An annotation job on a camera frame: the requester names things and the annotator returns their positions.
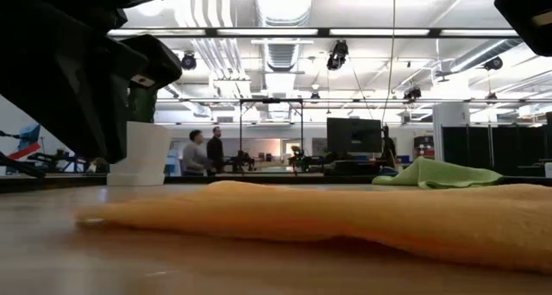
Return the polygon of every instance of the red object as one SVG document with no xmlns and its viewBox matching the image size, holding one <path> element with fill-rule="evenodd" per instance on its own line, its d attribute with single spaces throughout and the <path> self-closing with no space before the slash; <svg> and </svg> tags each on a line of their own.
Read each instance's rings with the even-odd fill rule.
<svg viewBox="0 0 552 295">
<path fill-rule="evenodd" d="M 29 154 L 36 152 L 39 149 L 41 149 L 41 145 L 39 143 L 33 143 L 18 152 L 10 154 L 8 158 L 10 158 L 11 160 L 18 160 L 20 158 L 23 158 Z"/>
</svg>

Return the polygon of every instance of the black jacket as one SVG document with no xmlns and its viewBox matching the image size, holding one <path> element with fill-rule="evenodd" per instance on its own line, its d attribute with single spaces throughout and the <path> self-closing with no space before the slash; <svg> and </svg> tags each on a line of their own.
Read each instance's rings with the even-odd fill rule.
<svg viewBox="0 0 552 295">
<path fill-rule="evenodd" d="M 223 142 L 217 137 L 212 137 L 207 142 L 207 158 L 215 163 L 221 163 L 224 160 Z"/>
</svg>

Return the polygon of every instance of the white pillar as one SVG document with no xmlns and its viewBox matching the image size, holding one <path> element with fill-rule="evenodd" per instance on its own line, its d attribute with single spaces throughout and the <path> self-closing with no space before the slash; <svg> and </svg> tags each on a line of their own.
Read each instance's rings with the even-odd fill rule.
<svg viewBox="0 0 552 295">
<path fill-rule="evenodd" d="M 445 103 L 433 106 L 433 142 L 435 160 L 444 161 L 442 150 L 442 127 L 461 127 L 469 124 L 469 104 Z"/>
</svg>

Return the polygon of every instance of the black monitor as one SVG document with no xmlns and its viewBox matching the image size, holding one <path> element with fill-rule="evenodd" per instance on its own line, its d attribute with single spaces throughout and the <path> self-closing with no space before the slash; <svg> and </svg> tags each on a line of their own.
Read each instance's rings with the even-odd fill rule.
<svg viewBox="0 0 552 295">
<path fill-rule="evenodd" d="M 328 118 L 328 151 L 332 153 L 381 153 L 381 121 Z"/>
</svg>

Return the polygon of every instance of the wooden table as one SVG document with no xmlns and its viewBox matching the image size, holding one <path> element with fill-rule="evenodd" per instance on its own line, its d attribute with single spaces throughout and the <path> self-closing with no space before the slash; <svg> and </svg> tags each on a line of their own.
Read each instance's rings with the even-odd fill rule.
<svg viewBox="0 0 552 295">
<path fill-rule="evenodd" d="M 85 187 L 0 195 L 0 294 L 552 293 L 549 276 L 450 265 L 367 242 L 237 241 L 78 228 L 72 220 L 81 205 L 196 188 Z"/>
</svg>

